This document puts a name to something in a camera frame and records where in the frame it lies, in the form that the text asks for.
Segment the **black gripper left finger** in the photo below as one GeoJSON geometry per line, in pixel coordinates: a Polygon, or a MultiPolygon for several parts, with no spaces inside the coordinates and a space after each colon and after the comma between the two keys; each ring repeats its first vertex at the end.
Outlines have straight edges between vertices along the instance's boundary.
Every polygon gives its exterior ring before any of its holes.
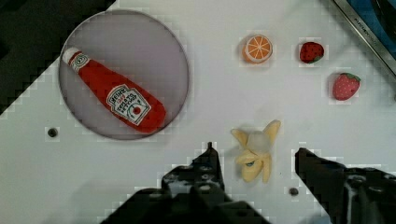
{"type": "Polygon", "coordinates": [[[248,203],[226,193],[219,153],[211,144],[189,165],[162,178],[158,189],[141,189],[101,224],[270,224],[248,203]]]}

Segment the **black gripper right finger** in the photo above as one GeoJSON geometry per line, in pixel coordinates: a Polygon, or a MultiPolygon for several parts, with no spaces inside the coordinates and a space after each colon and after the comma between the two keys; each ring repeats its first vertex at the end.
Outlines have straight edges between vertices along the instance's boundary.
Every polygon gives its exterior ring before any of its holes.
{"type": "Polygon", "coordinates": [[[375,168],[347,168],[306,148],[295,153],[295,172],[332,224],[396,224],[396,178],[375,168]]]}

